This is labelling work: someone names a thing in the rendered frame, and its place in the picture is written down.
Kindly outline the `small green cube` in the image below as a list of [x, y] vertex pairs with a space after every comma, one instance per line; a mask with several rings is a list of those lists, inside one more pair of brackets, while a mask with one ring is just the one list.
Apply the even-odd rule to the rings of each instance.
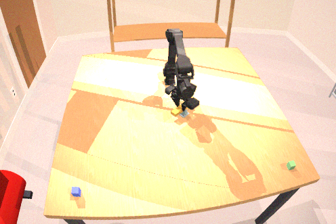
[[288, 161], [286, 166], [287, 166], [288, 170], [293, 170], [296, 167], [296, 164], [295, 164], [294, 160], [292, 160], [292, 161]]

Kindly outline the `small blue cube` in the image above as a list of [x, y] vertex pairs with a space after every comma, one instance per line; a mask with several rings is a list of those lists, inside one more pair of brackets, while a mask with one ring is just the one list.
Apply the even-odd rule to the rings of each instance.
[[74, 197], [81, 197], [81, 189], [79, 187], [72, 187], [71, 194]]

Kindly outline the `yellow bar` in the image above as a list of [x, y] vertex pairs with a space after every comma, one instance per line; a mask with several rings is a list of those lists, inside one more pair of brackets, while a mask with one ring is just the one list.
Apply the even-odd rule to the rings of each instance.
[[182, 105], [179, 105], [178, 107], [176, 107], [175, 109], [173, 109], [171, 111], [171, 114], [174, 115], [175, 117], [179, 114], [181, 114], [183, 111], [182, 111]]

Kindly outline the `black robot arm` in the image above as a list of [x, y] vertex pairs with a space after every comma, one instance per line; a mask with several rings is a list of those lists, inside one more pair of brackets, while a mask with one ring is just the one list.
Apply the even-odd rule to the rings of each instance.
[[163, 68], [165, 85], [175, 85], [176, 75], [177, 86], [180, 88], [182, 97], [191, 98], [196, 92], [197, 85], [191, 83], [191, 79], [194, 79], [194, 68], [184, 49], [183, 31], [179, 28], [168, 28], [165, 36], [169, 42], [168, 61]]

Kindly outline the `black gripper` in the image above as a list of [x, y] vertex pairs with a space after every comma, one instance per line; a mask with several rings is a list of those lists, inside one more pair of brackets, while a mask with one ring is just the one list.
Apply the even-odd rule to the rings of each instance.
[[[172, 93], [171, 93], [172, 92]], [[174, 101], [174, 103], [176, 104], [176, 106], [178, 107], [180, 105], [180, 99], [184, 100], [184, 103], [182, 103], [182, 111], [184, 111], [186, 108], [189, 108], [190, 110], [195, 109], [196, 107], [199, 106], [199, 100], [197, 100], [196, 98], [184, 98], [182, 97], [180, 88], [178, 86], [175, 85], [170, 85], [168, 87], [165, 88], [165, 93], [167, 95], [170, 95], [171, 93], [171, 99]]]

